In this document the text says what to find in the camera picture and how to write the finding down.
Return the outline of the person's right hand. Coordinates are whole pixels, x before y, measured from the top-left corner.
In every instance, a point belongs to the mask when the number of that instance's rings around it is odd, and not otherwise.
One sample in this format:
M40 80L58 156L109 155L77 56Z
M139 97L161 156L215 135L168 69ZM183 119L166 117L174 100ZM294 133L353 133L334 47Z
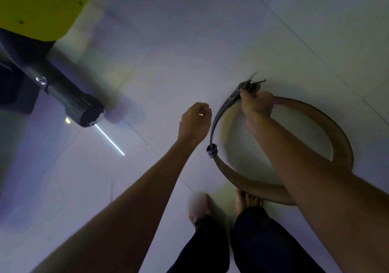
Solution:
M269 117L274 107L274 95L268 91L250 93L248 90L240 92L241 107L246 118L257 115Z

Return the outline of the person's left hand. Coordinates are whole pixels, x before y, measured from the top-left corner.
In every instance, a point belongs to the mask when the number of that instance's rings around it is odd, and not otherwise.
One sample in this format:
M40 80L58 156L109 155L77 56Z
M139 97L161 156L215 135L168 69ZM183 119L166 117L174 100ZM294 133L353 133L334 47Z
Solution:
M178 141L198 146L207 136L211 125L196 124L191 118L191 107L182 115L178 128Z

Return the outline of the brown leather belt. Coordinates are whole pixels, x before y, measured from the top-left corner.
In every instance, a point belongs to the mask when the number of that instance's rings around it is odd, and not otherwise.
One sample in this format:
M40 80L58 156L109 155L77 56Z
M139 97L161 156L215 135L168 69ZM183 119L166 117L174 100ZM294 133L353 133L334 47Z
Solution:
M221 173L237 188L276 204L295 206L263 149L246 128L240 91L256 93L266 79L252 74L237 85L214 115L206 149ZM354 156L343 129L318 108L287 97L275 96L272 118L307 147L348 171Z

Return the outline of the person's right forearm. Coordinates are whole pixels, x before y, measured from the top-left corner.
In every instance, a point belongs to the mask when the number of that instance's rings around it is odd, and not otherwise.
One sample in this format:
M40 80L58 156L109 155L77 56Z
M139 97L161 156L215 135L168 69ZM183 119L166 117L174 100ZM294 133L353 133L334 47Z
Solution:
M389 195L319 156L278 122L246 115L311 229L344 273L389 273Z

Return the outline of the person's left forearm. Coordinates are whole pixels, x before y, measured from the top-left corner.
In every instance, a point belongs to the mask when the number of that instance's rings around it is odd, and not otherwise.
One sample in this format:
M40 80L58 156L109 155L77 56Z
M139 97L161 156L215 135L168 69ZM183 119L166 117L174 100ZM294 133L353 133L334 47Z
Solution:
M178 177L201 141L178 137L155 165L31 273L138 273Z

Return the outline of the person's left foot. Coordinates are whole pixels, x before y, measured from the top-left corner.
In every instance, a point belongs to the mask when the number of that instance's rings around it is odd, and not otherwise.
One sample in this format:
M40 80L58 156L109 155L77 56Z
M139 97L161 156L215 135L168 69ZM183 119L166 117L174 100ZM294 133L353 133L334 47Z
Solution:
M200 218L206 215L213 216L214 209L211 197L207 193L196 192L192 195L188 204L189 220L195 226Z

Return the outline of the person's foot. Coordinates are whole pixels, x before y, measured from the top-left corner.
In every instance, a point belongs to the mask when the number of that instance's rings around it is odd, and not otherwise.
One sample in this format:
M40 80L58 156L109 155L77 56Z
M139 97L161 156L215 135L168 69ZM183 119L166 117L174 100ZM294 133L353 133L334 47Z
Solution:
M235 213L236 216L239 216L244 210L250 207L263 207L263 201L250 195L249 193L244 192L241 189L236 189L236 199L235 199Z
M213 216L214 209L211 197L207 193L196 192L192 195L188 204L189 220L195 226L200 218L206 215Z

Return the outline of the person's right foot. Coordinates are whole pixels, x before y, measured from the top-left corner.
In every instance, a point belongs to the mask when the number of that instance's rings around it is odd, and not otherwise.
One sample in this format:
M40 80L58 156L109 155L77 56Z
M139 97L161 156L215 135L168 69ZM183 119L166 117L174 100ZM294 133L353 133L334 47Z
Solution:
M249 193L244 192L241 189L236 189L236 199L235 199L235 213L236 216L239 216L244 210L250 207L263 207L263 201L250 195Z

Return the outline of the person's left leg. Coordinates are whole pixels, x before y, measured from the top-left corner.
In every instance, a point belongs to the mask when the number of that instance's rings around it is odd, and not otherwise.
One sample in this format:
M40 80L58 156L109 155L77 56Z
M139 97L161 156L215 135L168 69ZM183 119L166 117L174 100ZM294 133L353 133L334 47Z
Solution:
M230 249L225 229L210 215L195 222L195 233L167 273L227 273Z

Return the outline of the person's leg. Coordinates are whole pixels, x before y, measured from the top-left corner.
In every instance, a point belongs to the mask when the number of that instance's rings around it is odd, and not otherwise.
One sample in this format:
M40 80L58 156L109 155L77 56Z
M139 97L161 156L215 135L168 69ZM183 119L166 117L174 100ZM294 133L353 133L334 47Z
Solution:
M241 273L325 273L262 207L239 214L231 230L231 247Z
M195 222L195 233L167 273L227 273L230 249L225 229L210 215Z

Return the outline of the person's right leg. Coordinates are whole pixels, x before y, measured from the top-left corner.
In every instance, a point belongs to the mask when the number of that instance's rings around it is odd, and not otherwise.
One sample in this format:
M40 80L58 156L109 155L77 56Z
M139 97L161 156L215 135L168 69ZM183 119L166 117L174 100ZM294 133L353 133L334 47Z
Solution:
M325 273L262 207L239 214L231 230L231 247L241 273Z

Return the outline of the dark furniture base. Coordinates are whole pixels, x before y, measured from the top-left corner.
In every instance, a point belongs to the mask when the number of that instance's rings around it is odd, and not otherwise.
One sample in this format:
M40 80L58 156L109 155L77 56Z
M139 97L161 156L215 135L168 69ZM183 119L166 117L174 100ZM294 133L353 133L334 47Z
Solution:
M0 62L0 110L32 113L40 88L21 69Z

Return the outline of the yellow furniture panel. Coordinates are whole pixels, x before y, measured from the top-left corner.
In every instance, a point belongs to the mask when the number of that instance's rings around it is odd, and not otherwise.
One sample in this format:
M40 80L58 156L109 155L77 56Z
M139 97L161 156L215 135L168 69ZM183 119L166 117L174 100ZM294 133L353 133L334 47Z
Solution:
M89 0L0 0L0 29L44 42L61 39Z

